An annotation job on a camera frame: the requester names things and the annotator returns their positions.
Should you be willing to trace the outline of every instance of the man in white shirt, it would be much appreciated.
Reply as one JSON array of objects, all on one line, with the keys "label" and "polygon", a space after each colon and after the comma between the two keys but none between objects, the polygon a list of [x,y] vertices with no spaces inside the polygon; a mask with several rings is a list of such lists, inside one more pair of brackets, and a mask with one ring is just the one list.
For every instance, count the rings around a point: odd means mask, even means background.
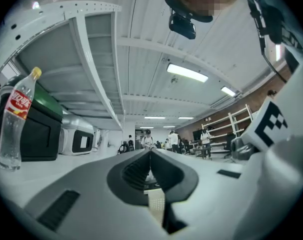
[{"label": "man in white shirt", "polygon": [[209,148],[207,150],[208,152],[208,157],[211,159],[211,141],[210,141],[210,137],[211,137],[211,134],[206,131],[205,129],[202,130],[202,134],[200,136],[200,140],[202,141],[202,144],[205,146],[205,148]]},{"label": "man in white shirt", "polygon": [[169,138],[166,139],[164,146],[165,146],[166,150],[172,149]]},{"label": "man in white shirt", "polygon": [[154,148],[153,137],[151,136],[151,130],[146,130],[146,136],[141,139],[141,145],[143,149],[152,149]]},{"label": "man in white shirt", "polygon": [[172,130],[168,135],[168,139],[170,140],[172,151],[175,153],[179,153],[180,150],[178,148],[178,134],[174,133],[174,131]]}]

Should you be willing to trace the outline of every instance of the black vent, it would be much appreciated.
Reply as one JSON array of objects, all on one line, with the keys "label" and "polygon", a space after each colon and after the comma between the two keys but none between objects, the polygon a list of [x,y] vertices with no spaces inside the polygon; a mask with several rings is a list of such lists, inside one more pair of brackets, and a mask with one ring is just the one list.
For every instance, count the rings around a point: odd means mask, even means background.
[{"label": "black vent", "polygon": [[56,231],[63,222],[67,213],[71,210],[74,203],[80,196],[73,190],[66,190],[53,204],[37,219],[45,227]]},{"label": "black vent", "polygon": [[144,191],[145,180],[149,171],[150,156],[144,155],[124,168],[122,178],[133,189]]},{"label": "black vent", "polygon": [[217,173],[224,175],[224,176],[232,177],[235,179],[238,179],[242,175],[239,172],[233,172],[233,171],[229,171],[229,170],[219,170]]}]

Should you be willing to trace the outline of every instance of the white machine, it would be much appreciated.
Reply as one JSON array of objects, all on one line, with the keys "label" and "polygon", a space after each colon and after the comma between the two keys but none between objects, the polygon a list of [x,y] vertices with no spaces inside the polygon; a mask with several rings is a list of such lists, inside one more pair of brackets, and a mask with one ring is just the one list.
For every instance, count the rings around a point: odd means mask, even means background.
[{"label": "white machine", "polygon": [[93,126],[74,114],[66,114],[62,120],[59,153],[67,156],[88,154],[94,140]]},{"label": "white machine", "polygon": [[92,141],[92,152],[96,152],[98,150],[99,141],[101,138],[101,131],[97,129],[96,127],[93,128],[93,141]]}]

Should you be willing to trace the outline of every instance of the desk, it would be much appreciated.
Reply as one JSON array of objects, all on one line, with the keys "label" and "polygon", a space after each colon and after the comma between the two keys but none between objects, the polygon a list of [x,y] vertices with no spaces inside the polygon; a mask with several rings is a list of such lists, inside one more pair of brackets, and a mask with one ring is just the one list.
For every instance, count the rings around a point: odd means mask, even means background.
[{"label": "desk", "polygon": [[194,151],[201,151],[201,154],[198,155],[198,157],[202,156],[202,158],[206,158],[206,156],[207,156],[206,151],[211,150],[211,149],[212,149],[212,147],[209,146],[209,147],[195,148]]},{"label": "desk", "polygon": [[0,192],[23,208],[39,191],[73,169],[107,157],[110,156],[99,152],[75,156],[59,154],[55,161],[22,162],[20,169],[14,172],[0,168]]},{"label": "desk", "polygon": [[189,143],[189,145],[192,145],[192,149],[194,149],[195,145],[198,145],[198,143]]}]

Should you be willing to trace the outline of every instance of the white ceiling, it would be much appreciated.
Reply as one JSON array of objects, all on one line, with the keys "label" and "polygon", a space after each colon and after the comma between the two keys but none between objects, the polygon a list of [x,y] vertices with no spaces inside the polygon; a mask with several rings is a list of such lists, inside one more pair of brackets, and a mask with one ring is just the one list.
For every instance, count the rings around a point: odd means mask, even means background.
[{"label": "white ceiling", "polygon": [[[17,10],[30,9],[34,1],[40,6],[53,2],[21,0]],[[210,105],[226,96],[223,86],[242,93],[266,71],[246,0],[218,12],[211,23],[194,21],[195,40],[169,30],[170,9],[164,0],[95,1],[122,6],[117,19],[119,78],[126,118],[137,126],[178,126],[179,116],[212,113]],[[209,79],[202,83],[174,76],[166,71],[169,62]],[[144,116],[166,116],[166,120]]]}]

